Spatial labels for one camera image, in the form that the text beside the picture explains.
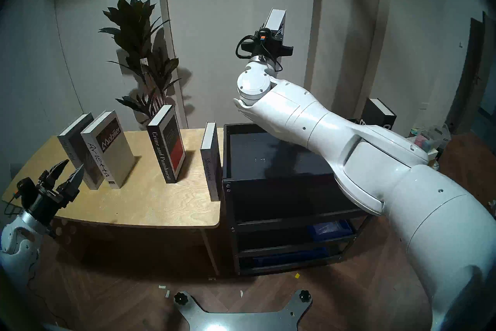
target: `table top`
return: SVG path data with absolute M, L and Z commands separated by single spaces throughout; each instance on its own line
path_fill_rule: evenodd
M 179 173 L 179 181 L 167 184 L 147 131 L 125 132 L 131 151 L 137 158 L 125 184 L 111 189 L 106 180 L 97 190 L 84 182 L 76 199 L 61 208 L 57 217 L 83 222 L 122 226 L 168 228 L 214 228 L 219 224 L 220 202 L 210 201 L 207 181 L 201 160 L 200 146 L 204 129 L 181 130 L 186 158 Z M 220 158 L 223 158 L 224 130 L 217 128 Z M 50 169 L 67 155 L 56 136 L 52 136 L 22 167 L 4 192 L 9 201 L 16 184 L 25 177 L 35 183 L 45 169 Z M 58 184 L 74 172 L 69 162 Z M 12 202 L 21 206 L 21 199 Z

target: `black knob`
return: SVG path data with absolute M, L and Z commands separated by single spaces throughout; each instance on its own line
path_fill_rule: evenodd
M 310 293 L 307 290 L 301 290 L 300 299 L 302 302 L 307 303 L 310 301 L 311 298 L 312 298 L 312 296 L 310 295 Z
M 174 301 L 177 304 L 184 306 L 188 302 L 188 297 L 182 292 L 178 292 L 176 295 L 174 295 Z

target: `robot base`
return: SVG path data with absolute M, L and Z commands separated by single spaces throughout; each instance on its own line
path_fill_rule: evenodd
M 297 323 L 312 304 L 308 291 L 298 290 L 286 306 L 277 312 L 209 313 L 204 312 L 188 292 L 174 296 L 174 305 L 189 323 L 189 329 L 198 331 L 297 331 Z

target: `table leg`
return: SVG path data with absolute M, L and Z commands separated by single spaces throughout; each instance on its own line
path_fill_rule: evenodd
M 210 244 L 208 242 L 207 234 L 204 229 L 200 229 L 201 237 L 203 238 L 203 242 L 205 247 L 207 248 L 208 257 L 210 258 L 210 262 L 212 263 L 212 267 L 214 267 L 215 275 L 219 276 L 219 270 L 217 269 L 217 264 L 215 263 L 215 259 L 212 253 L 212 248 L 210 248 Z

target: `black book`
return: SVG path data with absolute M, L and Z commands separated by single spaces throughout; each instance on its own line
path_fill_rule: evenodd
M 379 99 L 367 99 L 363 107 L 360 125 L 379 125 L 387 130 L 393 128 L 396 115 Z
M 176 183 L 186 153 L 172 105 L 164 105 L 146 127 L 166 183 Z

